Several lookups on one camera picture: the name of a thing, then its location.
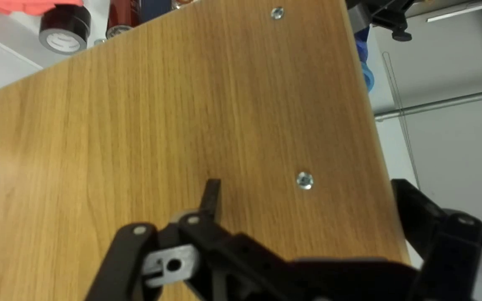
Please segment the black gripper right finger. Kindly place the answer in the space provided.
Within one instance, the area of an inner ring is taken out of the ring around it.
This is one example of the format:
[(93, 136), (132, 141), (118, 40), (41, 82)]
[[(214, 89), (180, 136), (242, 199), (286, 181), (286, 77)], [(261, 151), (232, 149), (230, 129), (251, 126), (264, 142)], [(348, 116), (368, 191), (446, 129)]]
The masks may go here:
[(405, 179), (391, 181), (406, 243), (421, 258), (410, 301), (482, 301), (482, 221), (443, 209)]

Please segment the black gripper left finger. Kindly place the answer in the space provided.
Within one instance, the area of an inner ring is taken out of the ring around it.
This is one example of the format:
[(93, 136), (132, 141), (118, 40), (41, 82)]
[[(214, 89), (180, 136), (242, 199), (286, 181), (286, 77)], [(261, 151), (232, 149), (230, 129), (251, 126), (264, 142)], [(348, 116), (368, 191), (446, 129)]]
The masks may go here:
[(102, 260), (85, 301), (159, 301), (185, 285), (200, 301), (284, 301), (282, 261), (217, 221), (220, 181), (209, 179), (200, 204), (164, 229), (122, 226)]

